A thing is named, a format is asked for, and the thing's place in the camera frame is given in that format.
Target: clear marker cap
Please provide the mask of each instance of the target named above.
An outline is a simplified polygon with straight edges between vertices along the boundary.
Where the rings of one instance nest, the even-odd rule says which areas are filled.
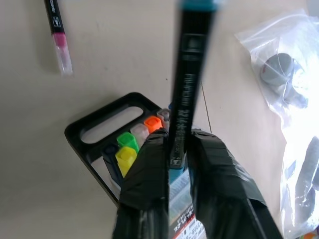
[[[65,34],[62,32],[54,33],[52,38],[61,74],[71,75],[73,73],[72,62]]]

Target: green marker cap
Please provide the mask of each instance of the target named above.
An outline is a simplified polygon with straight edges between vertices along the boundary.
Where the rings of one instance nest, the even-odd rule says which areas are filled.
[[[136,153],[139,152],[139,146],[138,146],[138,143],[136,141],[136,138],[131,133],[124,132],[119,137],[117,137],[116,140],[119,143],[120,147],[127,146],[127,147],[134,149],[136,151]]]

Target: black marker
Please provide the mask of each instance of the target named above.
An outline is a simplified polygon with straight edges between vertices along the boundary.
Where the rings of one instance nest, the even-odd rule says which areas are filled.
[[[172,114],[168,134],[169,181],[184,169],[209,33],[217,12],[213,0],[182,0]]]
[[[44,0],[46,12],[49,19],[52,38],[55,45],[55,52],[58,58],[58,64],[62,75],[70,75],[72,63],[66,41],[62,18],[57,0]]]

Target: blue marker cap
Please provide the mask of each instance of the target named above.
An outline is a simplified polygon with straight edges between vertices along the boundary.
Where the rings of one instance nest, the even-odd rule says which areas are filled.
[[[216,0],[182,0],[181,6],[184,10],[214,11],[217,10],[216,2]]]

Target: marker set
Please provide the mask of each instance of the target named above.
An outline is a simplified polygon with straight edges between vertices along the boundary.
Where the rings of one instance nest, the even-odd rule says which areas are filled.
[[[170,110],[163,109],[157,116],[149,116],[143,123],[134,125],[130,132],[126,131],[116,138],[117,144],[111,143],[102,150],[103,160],[112,180],[122,186],[123,178],[134,163],[137,154],[150,133],[169,127]]]
[[[129,107],[142,109],[142,115],[123,127],[116,129],[99,142],[89,144],[81,140],[81,136],[85,132],[120,114]],[[165,127],[168,130],[169,120],[170,110],[161,109],[140,93],[129,93],[70,124],[65,130],[65,135],[82,162],[113,202],[118,205],[119,199],[112,190],[114,189],[113,185],[102,179],[92,166],[92,163],[102,157],[112,181],[121,187],[123,178],[135,161],[138,151],[143,146],[148,135],[161,127]]]

